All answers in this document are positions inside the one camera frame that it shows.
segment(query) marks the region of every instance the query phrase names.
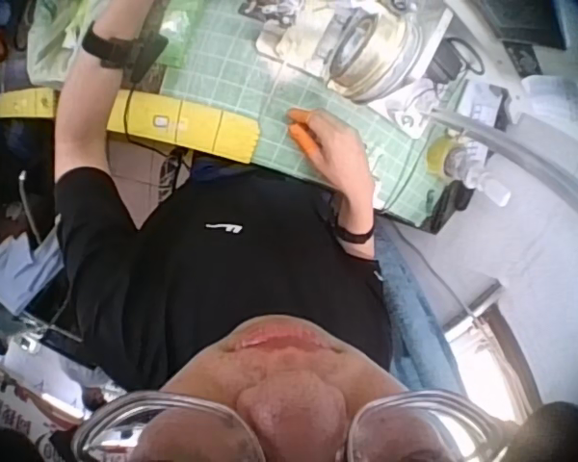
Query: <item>white wall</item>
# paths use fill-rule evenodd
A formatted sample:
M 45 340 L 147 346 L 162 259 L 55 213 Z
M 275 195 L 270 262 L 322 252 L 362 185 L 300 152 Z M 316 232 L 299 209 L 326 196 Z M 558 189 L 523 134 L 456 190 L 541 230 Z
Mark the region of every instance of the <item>white wall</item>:
M 520 132 L 578 177 L 578 145 L 534 119 Z M 518 339 L 544 401 L 578 404 L 578 216 L 540 182 L 505 158 L 489 168 L 512 190 L 499 209 L 476 194 L 438 236 L 402 228 L 466 303 L 495 279 L 506 288 L 503 315 Z M 460 308 L 402 246 L 437 317 Z

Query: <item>grid pattern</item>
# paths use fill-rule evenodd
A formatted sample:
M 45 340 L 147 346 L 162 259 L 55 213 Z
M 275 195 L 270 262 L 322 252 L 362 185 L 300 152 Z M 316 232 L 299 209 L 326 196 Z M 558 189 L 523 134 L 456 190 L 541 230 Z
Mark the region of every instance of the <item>grid pattern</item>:
M 261 138 L 252 161 L 320 183 L 323 179 L 288 138 L 285 114 L 293 107 L 326 108 L 357 129 L 366 143 L 385 212 L 421 225 L 432 212 L 429 197 L 436 202 L 445 188 L 426 169 L 429 137 L 411 140 L 387 119 L 328 90 L 320 80 L 258 55 L 255 42 L 262 24 L 239 15 L 241 4 L 206 1 L 185 64 L 167 70 L 161 93 L 258 118 Z M 430 130 L 430 140 L 441 133 Z

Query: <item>paper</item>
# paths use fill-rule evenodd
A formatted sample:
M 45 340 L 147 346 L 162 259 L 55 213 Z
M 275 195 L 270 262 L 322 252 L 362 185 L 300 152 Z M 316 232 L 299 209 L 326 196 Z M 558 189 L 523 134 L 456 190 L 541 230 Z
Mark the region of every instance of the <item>paper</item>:
M 578 82 L 565 77 L 532 75 L 523 79 L 536 116 L 578 128 Z
M 467 81 L 457 112 L 494 127 L 503 101 L 503 92 L 497 87 L 482 82 Z M 476 141 L 467 143 L 468 152 L 480 162 L 486 163 L 488 148 Z

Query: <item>window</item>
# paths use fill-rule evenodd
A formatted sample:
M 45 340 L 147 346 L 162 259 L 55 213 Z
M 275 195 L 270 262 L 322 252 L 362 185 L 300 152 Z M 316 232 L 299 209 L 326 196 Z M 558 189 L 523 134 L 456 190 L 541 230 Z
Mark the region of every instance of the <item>window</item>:
M 502 421 L 522 424 L 541 406 L 537 386 L 496 306 L 450 342 L 469 398 Z

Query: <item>eyeglasses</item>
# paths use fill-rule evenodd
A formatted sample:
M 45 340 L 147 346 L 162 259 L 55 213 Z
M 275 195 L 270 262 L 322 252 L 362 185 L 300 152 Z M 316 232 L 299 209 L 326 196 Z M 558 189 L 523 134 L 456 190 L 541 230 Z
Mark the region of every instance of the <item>eyeglasses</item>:
M 349 462 L 493 462 L 508 443 L 498 421 L 447 392 L 373 401 L 355 416 Z M 138 392 L 97 411 L 75 433 L 79 460 L 265 462 L 255 433 L 232 409 L 203 399 Z

